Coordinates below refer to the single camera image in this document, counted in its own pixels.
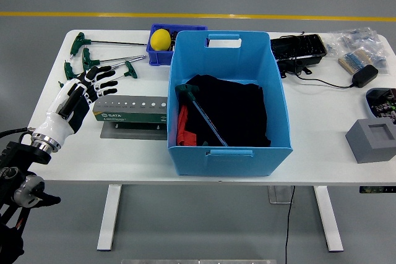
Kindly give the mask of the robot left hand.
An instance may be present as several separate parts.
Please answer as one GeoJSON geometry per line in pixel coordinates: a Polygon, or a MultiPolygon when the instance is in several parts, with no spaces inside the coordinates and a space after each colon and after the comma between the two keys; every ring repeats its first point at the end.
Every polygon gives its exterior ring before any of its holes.
{"type": "Polygon", "coordinates": [[[115,74],[110,66],[94,66],[71,79],[61,88],[46,112],[46,119],[32,134],[32,145],[48,153],[57,152],[68,136],[76,134],[90,104],[100,97],[117,92],[115,74]]]}

